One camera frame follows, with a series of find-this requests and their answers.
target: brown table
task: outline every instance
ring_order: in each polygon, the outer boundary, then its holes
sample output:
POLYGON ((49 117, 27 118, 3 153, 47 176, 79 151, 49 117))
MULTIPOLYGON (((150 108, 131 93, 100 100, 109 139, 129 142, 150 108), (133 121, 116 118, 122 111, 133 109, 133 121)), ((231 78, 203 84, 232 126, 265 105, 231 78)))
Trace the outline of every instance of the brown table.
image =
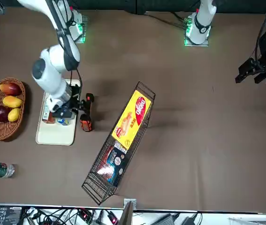
POLYGON ((82 182, 142 81, 156 92, 151 127, 119 196, 103 206, 121 207, 129 197, 140 209, 266 212, 266 85, 234 81, 264 16, 216 15, 205 48, 184 47, 182 30, 147 16, 83 14, 90 23, 79 69, 83 92, 97 96, 95 130, 77 126, 69 147, 35 142, 43 91, 30 70, 41 50, 57 44, 49 19, 24 8, 0 16, 0 79, 18 78, 32 91, 19 136, 0 142, 0 162, 18 164, 14 178, 0 179, 0 203, 96 206, 82 182))

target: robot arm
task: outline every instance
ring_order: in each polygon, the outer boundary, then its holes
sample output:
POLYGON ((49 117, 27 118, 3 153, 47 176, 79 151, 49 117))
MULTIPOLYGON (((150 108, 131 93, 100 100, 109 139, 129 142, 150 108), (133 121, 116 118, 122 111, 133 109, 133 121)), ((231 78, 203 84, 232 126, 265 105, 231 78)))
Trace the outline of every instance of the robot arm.
POLYGON ((28 9, 47 15, 57 32, 59 44, 44 49, 32 69, 34 80, 45 92, 50 94, 48 104, 50 110, 55 112, 72 96, 71 88, 62 78, 62 73, 76 70, 80 62, 80 52, 70 34, 67 21, 64 19, 64 17, 71 19, 71 11, 67 1, 64 2, 64 0, 60 0, 60 3, 62 2, 63 6, 64 4, 66 6, 64 15, 54 0, 18 1, 28 9))
POLYGON ((197 13, 192 13, 192 28, 186 33, 189 41, 194 45, 204 43, 209 35, 211 22, 216 13, 215 0, 201 0, 197 13))

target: electronic device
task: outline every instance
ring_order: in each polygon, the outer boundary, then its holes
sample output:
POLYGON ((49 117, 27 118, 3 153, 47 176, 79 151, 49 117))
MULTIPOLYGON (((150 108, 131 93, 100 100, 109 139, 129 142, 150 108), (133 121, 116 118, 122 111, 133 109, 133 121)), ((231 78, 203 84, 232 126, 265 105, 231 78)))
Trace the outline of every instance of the electronic device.
POLYGON ((78 215, 86 224, 91 224, 93 216, 88 210, 80 209, 78 215))
POLYGON ((0 206, 0 224, 18 225, 22 212, 22 207, 0 206))
POLYGON ((113 225, 118 225, 119 220, 116 217, 116 215, 112 211, 107 211, 108 212, 108 218, 111 221, 113 225))
POLYGON ((151 225, 174 225, 175 220, 179 217, 179 213, 171 215, 170 213, 162 216, 160 219, 152 223, 151 225))

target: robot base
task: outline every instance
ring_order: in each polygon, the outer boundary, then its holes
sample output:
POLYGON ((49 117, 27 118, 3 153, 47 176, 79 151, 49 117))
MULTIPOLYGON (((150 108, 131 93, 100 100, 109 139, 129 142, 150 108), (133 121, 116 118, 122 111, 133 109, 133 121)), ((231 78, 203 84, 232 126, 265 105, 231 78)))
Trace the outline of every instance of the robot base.
POLYGON ((192 42, 186 37, 186 32, 185 32, 184 45, 185 45, 185 46, 200 46, 200 47, 208 47, 208 46, 209 46, 209 42, 208 42, 208 39, 206 39, 206 41, 204 41, 202 44, 200 44, 200 45, 196 45, 196 44, 192 43, 192 42))
MULTIPOLYGON (((191 19, 191 21, 194 20, 194 17, 195 17, 195 13, 191 14, 190 16, 188 16, 188 18, 191 19)), ((199 45, 194 44, 194 43, 192 43, 192 42, 190 41, 190 39, 188 38, 188 36, 190 35, 190 32, 191 32, 191 30, 192 30, 192 26, 194 26, 193 23, 189 24, 188 27, 187 27, 187 29, 185 30, 185 35, 184 35, 184 45, 185 45, 185 46, 201 46, 201 47, 208 47, 208 46, 209 46, 208 38, 206 38, 206 40, 205 40, 203 43, 199 44, 199 45)))
POLYGON ((81 15, 81 18, 81 23, 69 27, 70 32, 76 36, 75 43, 77 44, 83 44, 86 41, 88 16, 81 15))

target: orange object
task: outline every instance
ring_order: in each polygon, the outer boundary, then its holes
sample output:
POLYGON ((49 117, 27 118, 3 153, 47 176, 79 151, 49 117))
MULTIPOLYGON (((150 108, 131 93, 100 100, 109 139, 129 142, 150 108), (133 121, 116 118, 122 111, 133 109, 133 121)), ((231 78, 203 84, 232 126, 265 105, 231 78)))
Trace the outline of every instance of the orange object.
POLYGON ((92 131, 92 122, 90 116, 87 114, 82 114, 80 117, 81 127, 84 131, 90 132, 92 131))

